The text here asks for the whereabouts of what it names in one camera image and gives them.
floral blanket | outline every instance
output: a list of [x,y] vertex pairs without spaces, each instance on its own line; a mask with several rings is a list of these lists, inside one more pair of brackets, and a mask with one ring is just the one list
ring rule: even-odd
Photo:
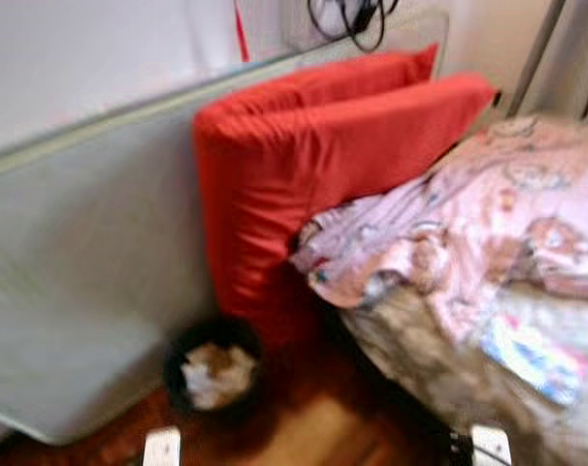
[[511,280],[588,299],[588,127],[492,126],[426,176],[315,216],[291,261],[340,308],[406,282],[456,342]]

red object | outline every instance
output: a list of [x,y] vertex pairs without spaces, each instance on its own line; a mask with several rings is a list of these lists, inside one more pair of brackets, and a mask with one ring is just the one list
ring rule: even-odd
[[240,45],[240,55],[244,63],[249,61],[248,46],[246,45],[245,26],[243,25],[243,16],[238,7],[238,0],[234,0],[236,9],[236,33],[238,34],[238,44]]
[[322,210],[421,175],[494,98],[477,75],[422,83],[435,49],[296,73],[233,94],[194,121],[208,260],[222,309],[269,348],[317,330],[287,263]]

fabric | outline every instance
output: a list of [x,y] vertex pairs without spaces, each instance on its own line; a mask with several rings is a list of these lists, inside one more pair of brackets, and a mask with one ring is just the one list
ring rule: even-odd
[[588,128],[498,124],[438,171],[337,212],[314,218],[321,231],[291,260],[338,307],[408,282],[459,342],[508,280],[588,299]]
[[495,90],[476,75],[425,83],[435,48],[337,63],[216,102],[194,120],[208,260],[222,309],[269,347],[317,329],[287,263],[313,215],[419,176]]
[[[511,283],[490,311],[588,355],[588,301]],[[375,366],[450,427],[464,434],[474,424],[504,429],[517,466],[588,466],[588,377],[574,406],[551,403],[479,349],[479,329],[456,350],[409,286],[340,316]]]

bed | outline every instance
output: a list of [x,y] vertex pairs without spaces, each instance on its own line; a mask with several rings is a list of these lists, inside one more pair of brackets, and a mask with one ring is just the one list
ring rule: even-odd
[[[520,144],[535,146],[535,152],[547,144],[563,150],[573,144],[571,134],[578,135],[577,141],[588,141],[588,126],[553,120],[551,124],[562,128],[559,134],[564,135],[552,141],[541,134],[538,136],[537,130],[524,133],[527,120],[528,125],[539,124],[537,121],[548,124],[546,118],[520,118],[495,125],[470,141],[495,133],[495,128],[504,131],[512,128],[511,131],[521,138]],[[505,142],[504,138],[493,140],[496,142],[491,146],[497,145],[496,150],[508,150],[508,153],[513,150],[513,143]],[[529,153],[532,151],[534,148],[529,147]],[[486,156],[482,146],[476,152],[478,156]],[[450,165],[452,159],[464,156],[459,146],[430,173],[438,173]],[[342,213],[334,209],[308,223],[297,254],[317,239],[325,225],[328,231],[334,223],[338,224],[335,215]],[[336,257],[357,253],[351,241],[344,241],[347,248],[345,252],[336,253]],[[317,248],[319,244],[316,241],[310,248]],[[293,262],[299,268],[300,260],[301,256],[294,255]],[[340,299],[346,302],[351,295],[340,294],[337,286],[331,288],[326,284],[332,280],[330,265],[327,266],[331,260],[326,253],[319,265],[315,261],[314,267],[308,270],[308,282],[329,302],[340,302]],[[342,285],[356,287],[356,283],[347,280]],[[374,296],[354,309],[336,308],[343,327],[386,379],[412,395],[452,429],[468,433],[478,423],[503,428],[510,438],[513,464],[588,465],[588,373],[578,388],[577,398],[563,403],[544,396],[483,350],[492,319],[506,318],[545,335],[556,345],[588,355],[588,299],[560,297],[527,281],[510,281],[487,303],[486,312],[477,320],[469,337],[457,344],[443,331],[438,316],[425,299],[426,293],[403,283],[387,289],[382,297]]]

cushion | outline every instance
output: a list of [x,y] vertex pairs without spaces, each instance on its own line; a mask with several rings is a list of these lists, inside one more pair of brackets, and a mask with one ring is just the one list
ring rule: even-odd
[[312,294],[287,263],[304,223],[421,175],[493,99],[477,75],[422,83],[432,57],[425,50],[328,65],[244,90],[195,117],[216,296],[267,347],[318,328]]

